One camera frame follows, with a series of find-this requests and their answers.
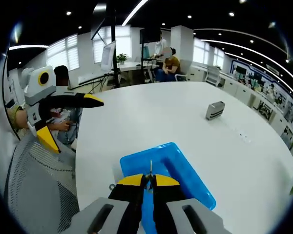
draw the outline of yellow shirt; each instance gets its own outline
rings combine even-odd
[[[165,65],[167,69],[172,69],[172,67],[178,67],[175,74],[180,73],[180,62],[175,56],[165,59]]]

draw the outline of white column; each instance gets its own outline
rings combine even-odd
[[[193,60],[193,29],[184,26],[171,28],[170,46],[176,49],[176,57],[181,60]]]
[[[213,66],[214,63],[214,53],[215,53],[215,48],[214,47],[209,47],[209,60],[208,60],[208,65]]]

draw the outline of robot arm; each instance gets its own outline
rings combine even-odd
[[[148,181],[153,187],[153,219],[158,234],[230,234],[222,219],[196,199],[186,199],[180,184],[164,175],[132,175],[115,186],[108,198],[99,198],[73,216],[62,234],[136,234]]]
[[[52,108],[93,108],[103,106],[102,100],[91,94],[57,91],[56,77],[51,66],[37,70],[25,69],[20,80],[25,87],[24,96],[27,108],[28,128],[40,140],[44,147],[54,153],[60,153],[59,147],[47,127],[52,118]]]

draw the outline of white table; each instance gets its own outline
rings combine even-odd
[[[284,213],[293,157],[275,130],[236,98],[204,82],[136,85],[97,97],[104,107],[84,109],[78,134],[81,210],[109,196],[109,185],[122,178],[120,158],[175,142],[216,199],[213,211],[228,231],[266,234]],[[205,120],[216,101],[225,102],[223,114]]]
[[[119,69],[121,70],[121,72],[140,70],[141,66],[138,66],[139,64],[141,64],[141,63],[140,62],[126,61],[126,62],[124,62],[124,64],[119,65]],[[148,69],[148,71],[149,71],[151,68],[151,64],[148,64],[147,62],[145,62],[144,67],[145,67],[144,69]],[[99,69],[97,72],[88,73],[83,76],[79,76],[78,77],[78,84],[79,85],[85,84],[88,81],[92,81],[93,79],[104,76],[106,73],[107,72],[104,72]]]

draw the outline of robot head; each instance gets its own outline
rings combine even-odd
[[[24,90],[25,102],[34,105],[41,99],[56,91],[56,77],[51,66],[25,69],[22,72],[20,85]]]

